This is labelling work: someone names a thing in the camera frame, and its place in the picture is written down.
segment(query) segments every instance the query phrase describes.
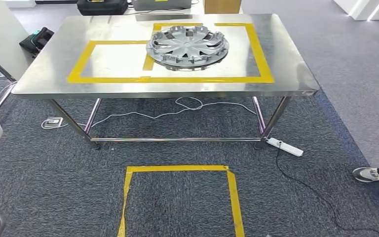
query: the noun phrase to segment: black cable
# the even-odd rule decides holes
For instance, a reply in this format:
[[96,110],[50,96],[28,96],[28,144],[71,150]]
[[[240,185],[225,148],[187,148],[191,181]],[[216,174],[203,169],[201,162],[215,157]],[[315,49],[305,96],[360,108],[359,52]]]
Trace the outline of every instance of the black cable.
[[333,212],[333,222],[335,224],[336,227],[338,227],[339,229],[341,230],[344,230],[344,231],[373,231],[373,232],[376,232],[377,234],[379,234],[379,231],[377,230],[374,230],[374,229],[371,229],[371,228],[357,228],[357,229],[348,229],[348,228],[344,228],[342,227],[339,222],[338,222],[338,215],[336,213],[336,210],[335,208],[333,207],[333,205],[327,201],[324,197],[322,197],[322,195],[320,195],[315,189],[313,189],[310,185],[304,183],[303,181],[300,181],[296,178],[293,178],[291,177],[290,175],[286,174],[282,169],[281,167],[279,166],[278,164],[278,157],[280,155],[280,151],[281,151],[281,142],[279,144],[279,147],[278,147],[278,152],[277,152],[277,156],[275,157],[275,165],[277,166],[278,170],[282,173],[282,175],[284,175],[285,177],[291,179],[291,180],[294,180],[300,184],[303,184],[304,186],[306,186],[307,188],[309,188],[321,201],[324,201],[329,207],[330,209],[332,210]]
[[184,9],[183,8],[180,8],[180,9],[166,9],[166,10],[158,9],[158,10],[150,10],[150,11],[145,11],[145,12],[135,12],[135,13],[130,13],[130,14],[124,14],[123,16],[142,14],[142,13],[151,13],[153,11],[181,11],[181,10],[184,10]]

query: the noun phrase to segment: black case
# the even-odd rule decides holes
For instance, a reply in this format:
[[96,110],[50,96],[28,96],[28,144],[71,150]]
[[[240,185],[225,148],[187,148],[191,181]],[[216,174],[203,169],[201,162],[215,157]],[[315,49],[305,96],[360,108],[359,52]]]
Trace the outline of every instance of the black case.
[[122,15],[127,8],[127,0],[105,0],[103,2],[77,1],[77,9],[83,16]]

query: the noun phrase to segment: white cable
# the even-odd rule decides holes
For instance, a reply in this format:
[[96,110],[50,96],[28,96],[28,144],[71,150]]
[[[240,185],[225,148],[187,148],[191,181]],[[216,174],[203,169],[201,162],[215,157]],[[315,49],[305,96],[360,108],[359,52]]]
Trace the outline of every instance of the white cable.
[[[126,116],[126,115],[132,115],[132,114],[136,114],[136,115],[140,115],[140,116],[145,116],[147,118],[150,118],[150,119],[158,119],[162,116],[166,116],[166,115],[177,115],[177,114],[180,114],[184,111],[187,111],[187,110],[192,110],[192,111],[195,111],[195,110],[200,110],[202,109],[204,106],[209,106],[209,105],[217,105],[217,104],[229,104],[229,105],[239,105],[239,106],[242,106],[243,108],[245,108],[247,111],[253,113],[256,115],[256,113],[250,109],[248,109],[248,107],[242,105],[242,104],[238,104],[238,103],[232,103],[232,102],[216,102],[216,103],[208,103],[208,104],[203,104],[201,100],[197,99],[197,98],[194,98],[194,97],[188,97],[189,99],[193,99],[193,100],[196,100],[200,103],[200,106],[196,107],[196,108],[190,108],[184,104],[181,104],[180,102],[178,102],[179,100],[183,99],[183,97],[180,97],[178,99],[175,100],[175,104],[177,105],[180,105],[182,107],[184,107],[185,109],[181,110],[181,111],[178,111],[178,112],[173,112],[173,113],[165,113],[165,114],[161,114],[161,115],[158,115],[158,116],[155,116],[155,117],[152,117],[152,116],[149,116],[149,115],[145,115],[145,114],[141,114],[139,112],[129,112],[129,113],[125,113],[125,114],[120,114],[120,115],[110,115],[108,117],[106,117],[105,119],[101,120],[101,121],[98,121],[96,123],[94,123],[91,127],[95,127],[96,125],[108,120],[109,118],[111,117],[120,117],[120,116]],[[41,123],[41,127],[43,129],[56,129],[56,128],[60,128],[60,127],[64,127],[64,126],[67,126],[67,124],[65,125],[62,125],[62,126],[59,126],[59,127],[50,127],[50,128],[46,128],[44,127],[44,123],[46,123],[48,121],[48,119],[44,120],[42,123]]]
[[5,90],[5,89],[7,89],[8,87],[10,87],[10,86],[12,86],[12,85],[14,85],[14,84],[16,84],[17,82],[15,81],[15,82],[12,82],[12,83],[10,83],[9,85],[7,85],[7,86],[5,86],[1,91],[0,91],[0,95],[2,94],[2,92]]

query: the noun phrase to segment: gray box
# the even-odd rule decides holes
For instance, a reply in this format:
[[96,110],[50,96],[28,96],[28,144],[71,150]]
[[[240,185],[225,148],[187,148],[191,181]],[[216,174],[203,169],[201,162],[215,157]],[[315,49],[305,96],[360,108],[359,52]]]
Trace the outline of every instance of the gray box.
[[191,0],[132,0],[136,11],[191,8]]

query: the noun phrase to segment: black bag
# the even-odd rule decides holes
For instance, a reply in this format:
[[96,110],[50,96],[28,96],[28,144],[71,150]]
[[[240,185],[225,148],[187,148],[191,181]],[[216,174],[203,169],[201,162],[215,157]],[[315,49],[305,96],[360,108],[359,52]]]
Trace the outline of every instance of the black bag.
[[77,1],[77,9],[83,16],[123,15],[127,8],[127,0]]
[[44,48],[53,34],[53,31],[47,29],[46,27],[43,27],[42,30],[36,31],[33,34],[29,35],[19,44],[29,53],[37,55]]

